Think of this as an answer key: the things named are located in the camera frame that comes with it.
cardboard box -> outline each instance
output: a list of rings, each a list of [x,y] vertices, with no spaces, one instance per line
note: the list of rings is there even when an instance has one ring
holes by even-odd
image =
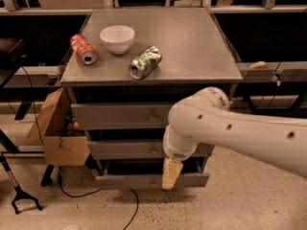
[[[90,153],[85,136],[67,136],[70,113],[71,103],[62,87],[47,96],[24,141],[28,146],[43,143],[49,165],[82,166]]]

cabinet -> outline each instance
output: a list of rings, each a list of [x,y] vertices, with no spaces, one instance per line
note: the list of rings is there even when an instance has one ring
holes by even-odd
[[[124,24],[136,31],[121,56],[100,42],[106,26]],[[104,189],[161,188],[162,139],[172,105],[209,85],[230,93],[242,79],[231,53],[205,9],[124,9],[94,11],[83,35],[97,60],[83,65],[70,58],[61,84],[85,131]],[[145,79],[130,76],[128,65],[155,45],[163,59]],[[201,144],[188,160],[176,187],[205,186],[204,167],[213,146]]]

drawer handle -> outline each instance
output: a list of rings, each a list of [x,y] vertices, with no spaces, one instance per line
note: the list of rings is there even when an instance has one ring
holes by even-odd
[[[151,113],[151,115],[150,115],[150,121],[156,121],[157,120],[157,118],[156,118],[156,116],[154,115],[154,113]]]

gray countertop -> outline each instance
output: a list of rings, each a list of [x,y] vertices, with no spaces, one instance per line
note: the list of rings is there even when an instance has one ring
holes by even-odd
[[[117,56],[101,42],[100,31],[112,25],[134,28],[128,52]],[[205,8],[138,8],[94,10],[82,34],[97,59],[84,65],[74,53],[62,76],[63,85],[142,85],[233,83],[242,80],[236,62]],[[156,46],[163,59],[145,79],[129,72],[133,58]]]

drawer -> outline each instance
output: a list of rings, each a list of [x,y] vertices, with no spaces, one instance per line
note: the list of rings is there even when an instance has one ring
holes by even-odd
[[[170,103],[74,103],[83,130],[161,128],[168,125]]]
[[[102,189],[162,188],[163,159],[102,161],[104,175],[96,176]],[[175,188],[204,187],[209,178],[196,158],[186,161]]]
[[[90,141],[87,143],[95,160],[165,157],[160,140]],[[214,146],[199,144],[192,157],[208,157]]]

